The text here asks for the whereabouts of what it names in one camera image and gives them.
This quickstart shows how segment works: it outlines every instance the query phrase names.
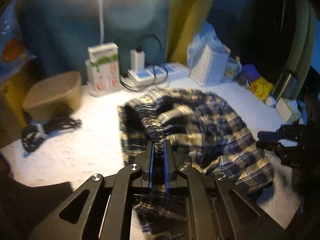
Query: white extension socket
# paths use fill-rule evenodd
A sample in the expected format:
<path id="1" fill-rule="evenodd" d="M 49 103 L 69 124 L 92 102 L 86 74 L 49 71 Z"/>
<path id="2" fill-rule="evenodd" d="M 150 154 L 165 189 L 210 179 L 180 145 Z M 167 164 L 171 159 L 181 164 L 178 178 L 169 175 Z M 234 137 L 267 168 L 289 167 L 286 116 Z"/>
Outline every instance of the white extension socket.
<path id="1" fill-rule="evenodd" d="M 164 67 L 168 71 L 168 82 L 188 77 L 190 73 L 190 70 L 186 66 L 177 62 L 166 63 L 164 64 Z M 156 83 L 164 81 L 166 78 L 165 69 L 158 66 L 155 66 L 154 68 L 156 73 Z M 139 73 L 135 73 L 132 69 L 129 69 L 128 78 L 137 87 L 151 84 L 155 79 L 153 67 L 148 66 L 144 71 Z"/>

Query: plaid fabric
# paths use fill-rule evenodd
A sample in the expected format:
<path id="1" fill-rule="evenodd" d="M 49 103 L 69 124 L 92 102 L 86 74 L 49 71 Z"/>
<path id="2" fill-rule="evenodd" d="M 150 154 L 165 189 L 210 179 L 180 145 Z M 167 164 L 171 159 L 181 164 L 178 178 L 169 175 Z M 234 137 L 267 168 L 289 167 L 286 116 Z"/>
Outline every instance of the plaid fabric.
<path id="1" fill-rule="evenodd" d="M 246 193 L 273 180 L 264 150 L 257 149 L 245 123 L 216 94 L 153 90 L 118 107 L 118 113 L 126 165 L 146 150 L 148 140 L 155 144 L 155 158 L 162 160 L 163 141 L 168 139 L 186 164 L 208 176 L 224 173 Z M 153 197 L 141 197 L 134 208 L 143 230 L 148 239 L 184 239 L 184 200 L 166 196 L 164 186 L 158 184 L 152 189 Z"/>

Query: white tablecloth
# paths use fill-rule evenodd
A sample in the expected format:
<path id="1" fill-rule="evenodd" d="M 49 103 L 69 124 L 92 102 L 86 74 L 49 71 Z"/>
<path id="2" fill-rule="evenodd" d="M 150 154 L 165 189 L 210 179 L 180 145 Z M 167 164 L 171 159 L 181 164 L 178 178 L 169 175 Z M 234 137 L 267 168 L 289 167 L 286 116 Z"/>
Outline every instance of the white tablecloth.
<path id="1" fill-rule="evenodd" d="M 190 78 L 171 82 L 169 87 L 200 89 Z M 275 109 L 264 105 L 250 91 L 237 84 L 221 84 L 206 87 L 205 90 L 211 90 L 228 101 L 255 139 L 259 131 L 275 131 L 284 124 Z M 21 140 L 1 150 L 12 166 L 14 178 L 27 186 L 71 181 L 72 187 L 77 189 L 94 173 L 103 176 L 116 174 L 123 167 L 116 106 L 144 93 L 120 90 L 94 98 L 84 86 L 82 106 L 73 114 L 83 121 L 81 129 L 60 133 L 46 140 L 31 154 L 24 151 Z M 282 166 L 273 153 L 268 152 L 268 155 L 275 169 L 274 184 L 264 190 L 258 202 L 265 212 L 286 228 L 300 205 L 300 199 L 292 190 L 291 168 Z M 135 215 L 132 226 L 133 238 L 139 239 L 140 227 Z"/>

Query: yellow curtain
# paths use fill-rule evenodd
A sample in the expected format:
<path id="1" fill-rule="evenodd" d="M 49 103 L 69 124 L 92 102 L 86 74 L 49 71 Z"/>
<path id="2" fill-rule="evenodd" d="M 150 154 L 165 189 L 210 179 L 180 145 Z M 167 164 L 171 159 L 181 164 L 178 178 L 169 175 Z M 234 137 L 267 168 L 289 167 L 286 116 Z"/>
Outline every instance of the yellow curtain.
<path id="1" fill-rule="evenodd" d="M 187 48 L 199 33 L 213 0 L 170 0 L 166 60 L 187 63 Z"/>

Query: white cable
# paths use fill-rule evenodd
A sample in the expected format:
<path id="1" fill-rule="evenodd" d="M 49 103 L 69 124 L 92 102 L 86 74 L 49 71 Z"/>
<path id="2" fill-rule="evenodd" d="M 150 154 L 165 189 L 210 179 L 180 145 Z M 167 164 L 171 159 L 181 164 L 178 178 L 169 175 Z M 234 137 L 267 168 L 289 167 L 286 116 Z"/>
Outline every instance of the white cable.
<path id="1" fill-rule="evenodd" d="M 99 3 L 99 20 L 100 20 L 100 44 L 104 43 L 104 18 L 103 18 L 103 0 L 98 0 Z"/>

